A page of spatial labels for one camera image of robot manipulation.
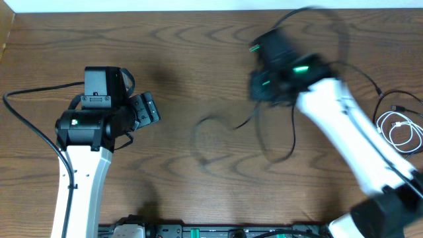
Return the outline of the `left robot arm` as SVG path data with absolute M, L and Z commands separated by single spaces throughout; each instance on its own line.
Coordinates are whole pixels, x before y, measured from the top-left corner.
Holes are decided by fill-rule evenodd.
M 56 121 L 59 188 L 52 237 L 96 237 L 102 191 L 115 141 L 158 122 L 149 92 L 134 94 L 125 68 L 85 68 L 85 91 Z

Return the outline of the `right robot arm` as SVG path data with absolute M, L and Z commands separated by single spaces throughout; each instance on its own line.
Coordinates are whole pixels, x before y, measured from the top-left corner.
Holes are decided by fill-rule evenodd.
M 328 225 L 330 237 L 402 237 L 422 218 L 422 174 L 396 152 L 365 115 L 345 82 L 319 54 L 302 56 L 274 28 L 251 42 L 258 69 L 253 100 L 288 102 L 329 139 L 367 196 Z

